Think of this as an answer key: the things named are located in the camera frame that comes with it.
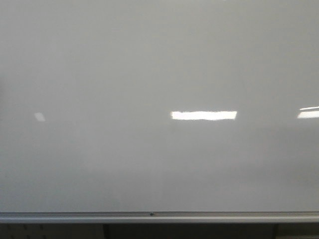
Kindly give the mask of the white whiteboard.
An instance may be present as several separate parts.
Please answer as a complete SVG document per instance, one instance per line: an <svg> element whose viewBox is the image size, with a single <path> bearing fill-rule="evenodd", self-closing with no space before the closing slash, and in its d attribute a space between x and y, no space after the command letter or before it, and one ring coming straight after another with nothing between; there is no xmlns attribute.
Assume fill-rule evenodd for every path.
<svg viewBox="0 0 319 239"><path fill-rule="evenodd" d="M3 0L3 212L317 211L316 0Z"/></svg>

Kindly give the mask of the aluminium whiteboard tray rail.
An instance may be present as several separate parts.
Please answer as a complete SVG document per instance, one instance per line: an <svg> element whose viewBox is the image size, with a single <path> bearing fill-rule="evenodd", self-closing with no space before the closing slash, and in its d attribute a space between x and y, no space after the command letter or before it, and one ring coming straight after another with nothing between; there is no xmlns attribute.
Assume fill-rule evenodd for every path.
<svg viewBox="0 0 319 239"><path fill-rule="evenodd" d="M1 212L4 224L318 223L318 211L292 212Z"/></svg>

